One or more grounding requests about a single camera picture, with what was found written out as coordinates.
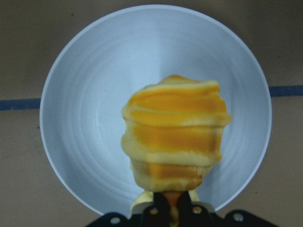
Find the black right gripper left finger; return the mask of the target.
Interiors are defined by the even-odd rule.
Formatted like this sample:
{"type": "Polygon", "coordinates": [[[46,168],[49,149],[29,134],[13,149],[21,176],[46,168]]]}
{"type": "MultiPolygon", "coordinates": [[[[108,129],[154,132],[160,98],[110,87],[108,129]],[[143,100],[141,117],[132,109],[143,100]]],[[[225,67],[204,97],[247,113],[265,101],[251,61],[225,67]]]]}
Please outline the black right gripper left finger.
{"type": "Polygon", "coordinates": [[[143,202],[133,207],[130,218],[118,212],[107,213],[92,221],[89,227],[169,227],[170,206],[164,195],[154,193],[151,202],[143,202]]]}

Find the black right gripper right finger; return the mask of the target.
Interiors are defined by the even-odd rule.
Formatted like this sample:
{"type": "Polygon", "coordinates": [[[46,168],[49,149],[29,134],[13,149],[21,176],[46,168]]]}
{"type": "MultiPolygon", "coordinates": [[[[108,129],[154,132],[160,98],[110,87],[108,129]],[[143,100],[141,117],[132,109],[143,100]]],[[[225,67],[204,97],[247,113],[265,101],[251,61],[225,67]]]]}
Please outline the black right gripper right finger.
{"type": "Polygon", "coordinates": [[[178,199],[180,227],[275,227],[276,225],[244,210],[232,210],[225,217],[206,208],[206,203],[192,202],[189,192],[178,199]]]}

